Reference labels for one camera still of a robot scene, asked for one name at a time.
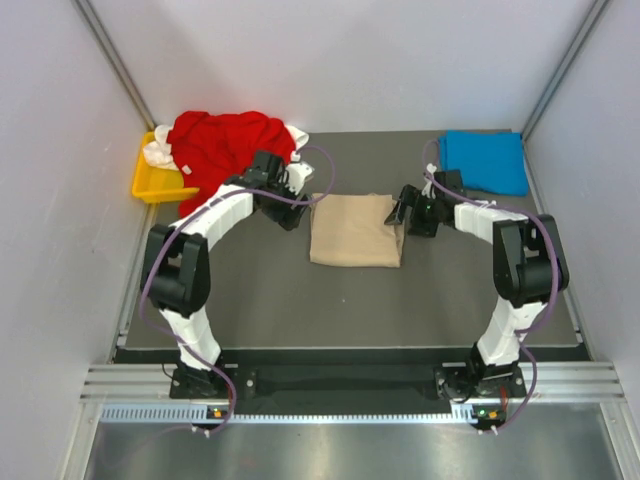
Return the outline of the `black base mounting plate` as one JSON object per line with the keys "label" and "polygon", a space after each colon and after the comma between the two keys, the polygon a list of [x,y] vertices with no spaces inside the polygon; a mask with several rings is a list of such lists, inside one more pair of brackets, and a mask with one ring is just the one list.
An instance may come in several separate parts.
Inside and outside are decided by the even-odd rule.
{"label": "black base mounting plate", "polygon": [[431,365],[271,365],[229,366],[240,401],[279,393],[404,393],[422,400],[519,399],[526,389],[522,372],[477,381],[463,367]]}

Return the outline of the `red t shirt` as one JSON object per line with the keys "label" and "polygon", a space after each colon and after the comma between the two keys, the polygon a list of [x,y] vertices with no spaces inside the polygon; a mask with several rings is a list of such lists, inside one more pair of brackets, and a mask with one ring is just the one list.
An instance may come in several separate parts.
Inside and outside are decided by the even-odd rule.
{"label": "red t shirt", "polygon": [[167,143],[184,186],[198,190],[180,203],[181,217],[198,209],[229,177],[242,174],[258,151],[289,162],[296,149],[282,120],[256,111],[222,115],[187,111],[175,120]]}

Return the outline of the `folded blue t shirt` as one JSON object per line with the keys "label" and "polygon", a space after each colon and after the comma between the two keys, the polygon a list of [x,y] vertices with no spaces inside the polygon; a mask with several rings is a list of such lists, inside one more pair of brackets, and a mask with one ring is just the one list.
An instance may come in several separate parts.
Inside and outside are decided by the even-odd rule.
{"label": "folded blue t shirt", "polygon": [[439,148],[441,167],[458,170],[466,189],[502,196],[528,195],[520,133],[447,131],[439,137]]}

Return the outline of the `aluminium frame rail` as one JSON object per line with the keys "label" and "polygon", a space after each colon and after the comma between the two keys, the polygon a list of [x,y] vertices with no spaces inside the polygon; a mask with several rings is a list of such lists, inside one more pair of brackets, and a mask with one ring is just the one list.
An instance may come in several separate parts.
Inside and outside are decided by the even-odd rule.
{"label": "aluminium frame rail", "polygon": [[[524,380],[536,379],[536,403],[596,403],[625,400],[614,366],[607,362],[539,362],[521,365]],[[155,365],[94,365],[80,399],[86,402],[159,402],[169,399],[170,380]]]}

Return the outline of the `yellow plastic bin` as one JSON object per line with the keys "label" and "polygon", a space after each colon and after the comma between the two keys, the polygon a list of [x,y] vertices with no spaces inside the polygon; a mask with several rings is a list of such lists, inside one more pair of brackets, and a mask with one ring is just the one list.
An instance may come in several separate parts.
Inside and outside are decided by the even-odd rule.
{"label": "yellow plastic bin", "polygon": [[182,202],[194,197],[199,189],[185,187],[179,171],[150,166],[143,148],[155,139],[153,132],[142,137],[134,170],[131,194],[146,204]]}

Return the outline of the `beige t shirt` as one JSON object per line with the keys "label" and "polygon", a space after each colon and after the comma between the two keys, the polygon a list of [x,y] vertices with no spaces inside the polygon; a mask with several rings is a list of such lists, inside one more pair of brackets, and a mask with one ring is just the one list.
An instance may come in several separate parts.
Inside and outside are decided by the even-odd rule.
{"label": "beige t shirt", "polygon": [[311,207],[309,259],[332,267],[398,268],[404,227],[385,220],[390,195],[328,195]]}

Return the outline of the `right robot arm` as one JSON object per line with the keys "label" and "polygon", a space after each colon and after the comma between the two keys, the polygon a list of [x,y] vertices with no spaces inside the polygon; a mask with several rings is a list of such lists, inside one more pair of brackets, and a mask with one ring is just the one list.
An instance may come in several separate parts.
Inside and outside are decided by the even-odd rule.
{"label": "right robot arm", "polygon": [[549,317],[569,283],[555,219],[467,197],[458,170],[428,165],[426,185],[405,185],[385,222],[410,235],[436,236],[440,226],[470,234],[492,247],[497,303],[485,332],[459,368],[436,372],[439,396],[463,403],[519,391],[523,340],[539,316]]}

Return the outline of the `white t shirt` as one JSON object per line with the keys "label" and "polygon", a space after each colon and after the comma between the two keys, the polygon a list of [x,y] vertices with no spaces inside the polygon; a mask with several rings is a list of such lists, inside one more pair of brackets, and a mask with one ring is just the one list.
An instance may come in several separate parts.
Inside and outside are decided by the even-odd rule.
{"label": "white t shirt", "polygon": [[[309,142],[308,133],[293,125],[286,124],[285,127],[295,143],[295,150],[299,150]],[[153,140],[142,148],[144,159],[151,167],[172,171],[179,170],[168,143],[168,135],[172,129],[172,125],[159,125],[153,132]]]}

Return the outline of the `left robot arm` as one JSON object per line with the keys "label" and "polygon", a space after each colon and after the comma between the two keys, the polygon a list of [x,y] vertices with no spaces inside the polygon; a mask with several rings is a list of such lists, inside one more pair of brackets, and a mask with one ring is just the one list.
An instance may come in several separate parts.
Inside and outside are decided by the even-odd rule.
{"label": "left robot arm", "polygon": [[185,218],[156,224],[148,233],[140,281],[142,305],[156,308],[176,341],[174,398],[220,398],[231,391],[219,366],[222,349],[215,340],[206,303],[211,292],[210,252],[237,224],[257,211],[290,231],[311,202],[303,194],[314,169],[308,163],[286,164],[260,151],[241,174],[229,177]]}

